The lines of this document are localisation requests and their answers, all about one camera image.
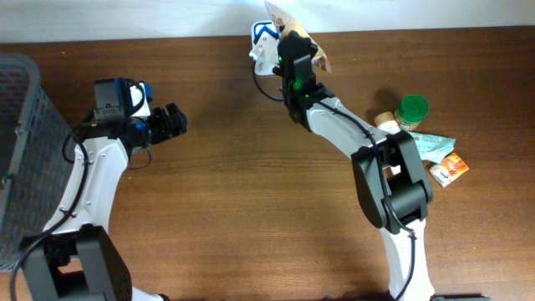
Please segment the beige oats pouch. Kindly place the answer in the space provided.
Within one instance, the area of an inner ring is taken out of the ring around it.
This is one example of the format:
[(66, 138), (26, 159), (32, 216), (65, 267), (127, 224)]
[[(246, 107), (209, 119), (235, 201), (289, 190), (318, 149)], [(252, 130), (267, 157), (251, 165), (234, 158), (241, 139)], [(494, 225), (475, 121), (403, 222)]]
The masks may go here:
[(302, 38), (309, 38), (312, 44), (318, 48), (318, 52), (312, 57), (312, 63), (320, 67), (323, 71), (331, 73), (332, 69), (326, 53), (306, 32), (302, 24), (276, 4), (270, 1), (265, 1), (264, 3), (270, 18), (279, 33), (279, 38), (286, 39), (292, 31), (296, 32)]

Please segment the mint green wipes packet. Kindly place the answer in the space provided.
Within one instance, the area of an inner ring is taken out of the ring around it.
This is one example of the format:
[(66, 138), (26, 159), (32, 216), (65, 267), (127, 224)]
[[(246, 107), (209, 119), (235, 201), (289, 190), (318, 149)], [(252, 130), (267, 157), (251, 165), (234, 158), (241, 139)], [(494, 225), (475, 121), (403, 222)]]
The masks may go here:
[(410, 132), (420, 158), (440, 164), (455, 148), (456, 139), (438, 135)]

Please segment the orange small carton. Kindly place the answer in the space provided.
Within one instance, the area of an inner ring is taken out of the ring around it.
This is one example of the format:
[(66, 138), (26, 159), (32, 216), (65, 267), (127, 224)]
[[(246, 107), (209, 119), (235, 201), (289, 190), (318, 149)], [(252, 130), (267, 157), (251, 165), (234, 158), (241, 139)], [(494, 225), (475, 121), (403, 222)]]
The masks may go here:
[(469, 166), (462, 158), (452, 152), (441, 163), (433, 165), (430, 174), (442, 187), (446, 187), (468, 170)]

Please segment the white shampoo tube gold cap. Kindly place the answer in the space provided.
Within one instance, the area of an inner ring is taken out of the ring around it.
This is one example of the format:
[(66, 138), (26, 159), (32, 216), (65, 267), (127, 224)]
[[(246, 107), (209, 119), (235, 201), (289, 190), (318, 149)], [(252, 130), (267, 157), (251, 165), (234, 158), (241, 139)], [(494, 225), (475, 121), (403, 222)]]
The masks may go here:
[[(401, 131), (395, 116), (391, 112), (384, 112), (377, 115), (374, 118), (374, 123), (379, 130), (388, 132), (389, 134), (396, 134)], [(389, 166), (388, 171), (385, 173), (388, 178), (400, 174), (400, 166)]]

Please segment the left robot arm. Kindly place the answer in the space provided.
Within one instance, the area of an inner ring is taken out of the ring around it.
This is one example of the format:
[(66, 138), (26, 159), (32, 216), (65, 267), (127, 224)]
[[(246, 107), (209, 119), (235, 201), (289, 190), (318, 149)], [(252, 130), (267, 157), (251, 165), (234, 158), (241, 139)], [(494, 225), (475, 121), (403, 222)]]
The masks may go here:
[(34, 300), (165, 300), (132, 283), (109, 235), (115, 192), (132, 155), (183, 135), (187, 118), (178, 106), (150, 107), (144, 81), (100, 79), (95, 108), (67, 137), (74, 143), (72, 172), (61, 201), (38, 236), (23, 239), (10, 275), (10, 298), (23, 274)]

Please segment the green lid jar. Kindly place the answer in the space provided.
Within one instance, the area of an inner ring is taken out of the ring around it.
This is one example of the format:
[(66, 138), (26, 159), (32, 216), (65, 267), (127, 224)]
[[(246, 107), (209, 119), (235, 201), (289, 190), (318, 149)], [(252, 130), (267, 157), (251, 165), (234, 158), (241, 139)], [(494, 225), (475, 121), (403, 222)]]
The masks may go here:
[(402, 130), (416, 129), (429, 113), (427, 100), (418, 94), (404, 97), (395, 111), (395, 119)]

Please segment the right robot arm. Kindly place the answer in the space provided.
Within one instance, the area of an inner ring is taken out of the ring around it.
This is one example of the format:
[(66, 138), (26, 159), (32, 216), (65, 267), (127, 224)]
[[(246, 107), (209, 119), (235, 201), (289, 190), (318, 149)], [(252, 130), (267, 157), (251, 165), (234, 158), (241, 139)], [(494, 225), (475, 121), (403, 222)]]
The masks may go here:
[(357, 198), (380, 230), (394, 300), (430, 300), (435, 294), (425, 258), (424, 231), (433, 191), (413, 137), (390, 134), (347, 110), (317, 82), (312, 57), (318, 46), (290, 32), (278, 43), (283, 103), (292, 120), (319, 135), (352, 163)]

